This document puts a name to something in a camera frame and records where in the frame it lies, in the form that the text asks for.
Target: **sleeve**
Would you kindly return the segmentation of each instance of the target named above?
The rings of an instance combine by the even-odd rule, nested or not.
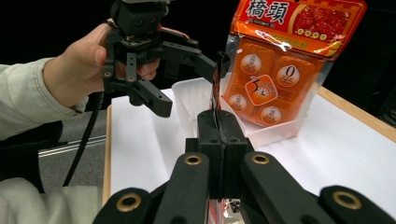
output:
[[[0,140],[43,123],[79,118],[88,96],[71,108],[58,103],[47,90],[42,70],[51,58],[31,63],[0,64]]]
[[[40,194],[29,181],[0,181],[0,224],[93,223],[102,209],[102,187],[68,186]]]

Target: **plastic blister pack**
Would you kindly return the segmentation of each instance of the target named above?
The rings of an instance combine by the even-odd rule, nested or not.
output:
[[[221,80],[221,109],[235,113],[259,147],[298,134],[309,106],[347,46],[366,5],[361,0],[241,0],[226,45],[231,67]],[[173,86],[187,137],[209,108],[211,83]]]

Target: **white paper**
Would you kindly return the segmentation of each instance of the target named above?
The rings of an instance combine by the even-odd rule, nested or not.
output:
[[[174,99],[171,90],[163,92]],[[164,119],[130,105],[126,96],[115,98],[111,123],[111,194],[131,187],[153,191],[165,183],[184,153],[175,103]],[[396,144],[320,96],[298,136],[256,150],[275,156],[314,194],[333,185],[351,188],[396,219]]]

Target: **black cable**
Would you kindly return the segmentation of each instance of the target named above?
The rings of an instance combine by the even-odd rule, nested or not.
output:
[[[82,153],[84,152],[85,146],[90,139],[93,126],[95,125],[96,119],[98,117],[100,108],[102,107],[102,102],[104,98],[104,92],[99,91],[95,93],[93,109],[90,117],[90,121],[88,122],[87,128],[85,129],[84,134],[82,135],[81,142],[79,143],[78,151],[76,153],[75,158],[73,159],[73,163],[70,166],[69,173],[64,181],[64,187],[68,186],[70,180],[72,179],[73,173],[76,171],[79,160],[81,159]]]

